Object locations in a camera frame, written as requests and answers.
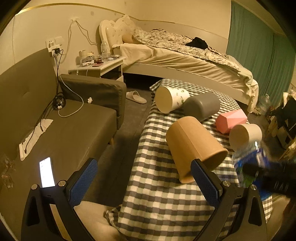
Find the white bedside table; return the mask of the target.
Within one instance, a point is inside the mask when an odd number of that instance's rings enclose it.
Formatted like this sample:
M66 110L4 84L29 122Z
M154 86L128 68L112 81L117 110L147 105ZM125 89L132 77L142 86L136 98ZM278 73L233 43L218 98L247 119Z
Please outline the white bedside table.
M109 60L104 63L70 69L68 74L104 78L124 82L123 61L124 57Z

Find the beige slipper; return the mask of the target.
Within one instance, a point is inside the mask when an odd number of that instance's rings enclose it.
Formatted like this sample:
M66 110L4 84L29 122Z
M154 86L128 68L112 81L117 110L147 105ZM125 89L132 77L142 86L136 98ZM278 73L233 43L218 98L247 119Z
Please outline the beige slipper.
M129 91L126 93L126 99L131 100L133 102L139 103L139 104L146 104L147 100L140 96L140 94L135 91Z

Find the pink faceted cup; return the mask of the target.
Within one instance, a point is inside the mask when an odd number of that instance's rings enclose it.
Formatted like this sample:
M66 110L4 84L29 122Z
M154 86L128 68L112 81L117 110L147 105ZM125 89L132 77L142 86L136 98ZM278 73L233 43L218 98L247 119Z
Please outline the pink faceted cup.
M247 116L242 109L220 114L216 119L216 128L219 132L229 133L231 129L247 122Z

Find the clear water jug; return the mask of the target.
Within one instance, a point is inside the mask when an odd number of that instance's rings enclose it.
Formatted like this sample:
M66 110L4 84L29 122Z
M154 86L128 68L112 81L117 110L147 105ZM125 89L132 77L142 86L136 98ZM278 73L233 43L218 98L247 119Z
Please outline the clear water jug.
M270 97L269 95L266 93L265 95L262 95L259 98L258 104L256 106L257 110L259 111L259 113L261 115L265 115L268 108L270 107L271 102L270 102Z

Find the brown paper cup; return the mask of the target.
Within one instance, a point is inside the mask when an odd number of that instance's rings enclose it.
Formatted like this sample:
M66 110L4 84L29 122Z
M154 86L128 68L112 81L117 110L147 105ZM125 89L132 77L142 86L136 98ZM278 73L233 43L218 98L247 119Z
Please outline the brown paper cup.
M166 132L166 142L182 184L192 183L191 162L200 159L212 171L226 158L228 151L194 117L184 116Z

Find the white paper strip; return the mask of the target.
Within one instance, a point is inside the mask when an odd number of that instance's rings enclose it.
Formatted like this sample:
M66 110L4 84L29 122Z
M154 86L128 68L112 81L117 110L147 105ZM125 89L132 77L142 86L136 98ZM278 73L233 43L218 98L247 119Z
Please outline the white paper strip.
M32 132L24 139L24 141L20 142L18 149L21 161L23 161L29 155L34 145L37 143L41 135L46 132L52 122L52 119L42 119L41 122L38 123Z

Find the clear water bottle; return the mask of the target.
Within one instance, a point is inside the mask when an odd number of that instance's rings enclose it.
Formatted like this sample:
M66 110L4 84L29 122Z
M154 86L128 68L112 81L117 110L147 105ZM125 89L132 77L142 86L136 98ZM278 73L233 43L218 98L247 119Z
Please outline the clear water bottle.
M105 40L101 41L101 59L102 62L107 62L109 58L109 46Z

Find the checkered tablecloth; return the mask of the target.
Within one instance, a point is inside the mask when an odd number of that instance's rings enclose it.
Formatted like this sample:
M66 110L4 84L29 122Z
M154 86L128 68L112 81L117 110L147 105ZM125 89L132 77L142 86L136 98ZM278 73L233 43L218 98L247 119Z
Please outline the checkered tablecloth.
M232 162L234 151L229 135L216 129L219 114L240 109L232 97L199 85L172 79L162 79L150 86L152 106L139 139L123 202L106 213L106 219L127 240L193 240L214 211L208 205L198 185L181 184L166 142L169 127L184 116L177 109L169 114L156 107L154 94L161 87L185 89L190 96L213 92L220 100L217 114L202 125L228 150L228 155L214 173L220 180L239 186Z

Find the white printed paper cup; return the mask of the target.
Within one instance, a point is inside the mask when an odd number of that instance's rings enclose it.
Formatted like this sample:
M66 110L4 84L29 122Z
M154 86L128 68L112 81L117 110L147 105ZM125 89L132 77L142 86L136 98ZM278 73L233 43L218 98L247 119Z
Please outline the white printed paper cup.
M179 109L189 97L185 89L161 86L156 90L154 99L158 110L167 114Z

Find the patterned duvet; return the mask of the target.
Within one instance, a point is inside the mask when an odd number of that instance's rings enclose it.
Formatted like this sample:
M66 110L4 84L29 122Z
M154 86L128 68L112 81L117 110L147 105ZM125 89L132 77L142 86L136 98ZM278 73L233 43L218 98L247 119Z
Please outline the patterned duvet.
M229 60L229 57L226 54L221 54L210 46L188 46L193 39L184 35L170 33L163 29L153 29L147 32L141 28L136 28L132 37L144 45L164 48L202 60L207 60L219 65L224 65L236 72L239 72L238 64Z

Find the grey plastic cup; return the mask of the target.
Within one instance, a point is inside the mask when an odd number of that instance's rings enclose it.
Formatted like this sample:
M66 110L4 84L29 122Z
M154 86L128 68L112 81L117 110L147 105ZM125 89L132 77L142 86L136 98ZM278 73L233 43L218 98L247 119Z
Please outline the grey plastic cup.
M192 116L202 122L220 109L220 100L213 92L207 92L189 97L183 104L185 116Z

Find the green curtain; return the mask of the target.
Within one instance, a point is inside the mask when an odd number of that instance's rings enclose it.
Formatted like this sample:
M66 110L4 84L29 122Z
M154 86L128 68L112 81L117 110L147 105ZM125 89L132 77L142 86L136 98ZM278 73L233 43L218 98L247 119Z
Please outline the green curtain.
M260 96L268 94L273 106L279 104L295 68L295 51L287 37L276 34L260 18L233 1L226 53L252 72Z

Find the chair with clothes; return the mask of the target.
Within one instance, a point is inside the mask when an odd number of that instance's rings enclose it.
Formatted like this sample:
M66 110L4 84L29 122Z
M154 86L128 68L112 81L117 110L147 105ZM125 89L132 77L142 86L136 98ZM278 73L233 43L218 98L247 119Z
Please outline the chair with clothes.
M278 108L273 109L268 116L270 124L268 133L278 137L285 149L280 161L287 161L295 157L295 91L283 93L283 98Z

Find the white pillow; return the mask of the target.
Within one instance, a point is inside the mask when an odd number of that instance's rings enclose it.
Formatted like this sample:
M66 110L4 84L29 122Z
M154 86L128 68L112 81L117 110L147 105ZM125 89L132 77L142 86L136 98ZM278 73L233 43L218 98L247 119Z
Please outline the white pillow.
M121 37L123 43L127 44L141 44L133 36L135 29L137 28L135 23L131 20L129 15L124 15L115 22L115 28L117 33Z

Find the blue plastic bottle cup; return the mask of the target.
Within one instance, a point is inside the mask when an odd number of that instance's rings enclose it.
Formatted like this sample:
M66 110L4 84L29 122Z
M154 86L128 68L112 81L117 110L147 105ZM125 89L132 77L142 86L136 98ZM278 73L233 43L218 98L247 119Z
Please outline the blue plastic bottle cup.
M234 168L238 176L240 187L248 187L254 184L259 190L262 201L265 201L271 196L270 192L261 190L261 184L255 177L247 175L243 172L244 164L251 164L255 167L270 168L270 161L267 157L266 151L261 146L260 141L254 141L248 144L246 147L238 149L232 155L232 161Z

